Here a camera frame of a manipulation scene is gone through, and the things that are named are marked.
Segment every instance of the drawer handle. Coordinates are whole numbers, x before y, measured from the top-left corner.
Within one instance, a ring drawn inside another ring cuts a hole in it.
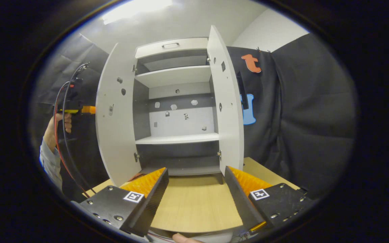
[[[179,43],[168,43],[168,44],[164,44],[164,45],[162,45],[162,47],[164,48],[165,46],[167,46],[167,45],[173,45],[173,44],[176,44],[176,46],[175,47],[178,47],[179,46]]]

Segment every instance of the sleeve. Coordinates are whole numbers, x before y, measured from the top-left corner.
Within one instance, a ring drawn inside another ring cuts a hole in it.
[[[62,190],[61,159],[58,150],[52,153],[44,140],[42,140],[42,145],[40,146],[40,163],[52,182]]]

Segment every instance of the ceiling light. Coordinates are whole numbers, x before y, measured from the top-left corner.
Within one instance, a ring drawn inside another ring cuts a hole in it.
[[[150,12],[172,5],[172,0],[131,0],[102,16],[105,25],[122,18],[130,18],[139,12]]]

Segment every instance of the red wire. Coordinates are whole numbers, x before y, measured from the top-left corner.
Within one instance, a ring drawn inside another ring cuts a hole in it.
[[[55,106],[55,112],[54,112],[54,130],[55,130],[55,141],[56,141],[56,144],[57,144],[57,149],[58,149],[58,152],[59,152],[59,155],[60,155],[60,158],[61,158],[61,161],[65,167],[65,169],[67,170],[68,174],[70,175],[70,177],[74,180],[74,177],[71,175],[70,171],[68,170],[67,168],[67,165],[65,164],[65,161],[61,155],[61,150],[59,148],[59,144],[58,144],[58,132],[57,132],[57,107]],[[86,197],[87,198],[90,198],[90,196],[87,194],[87,192],[85,191],[85,189],[82,188],[82,186],[80,186],[79,184],[77,185],[80,187],[80,189],[82,189],[82,191],[85,193]]]
[[[163,239],[163,238],[161,238],[161,237],[159,237],[158,235],[155,235],[155,234],[148,233],[148,235],[152,235],[152,236],[155,236],[155,237],[157,237],[157,238],[159,238],[159,239],[161,239],[161,240],[164,240],[164,241],[173,243],[172,241],[168,241],[168,240],[166,240],[166,239]]]

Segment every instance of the white shelf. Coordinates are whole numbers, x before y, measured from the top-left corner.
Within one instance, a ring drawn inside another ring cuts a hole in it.
[[[145,137],[136,140],[136,144],[177,144],[177,143],[200,143],[208,141],[218,141],[218,133],[167,136],[167,137]]]
[[[210,66],[183,66],[136,75],[134,78],[147,86],[159,86],[208,82],[211,77]]]

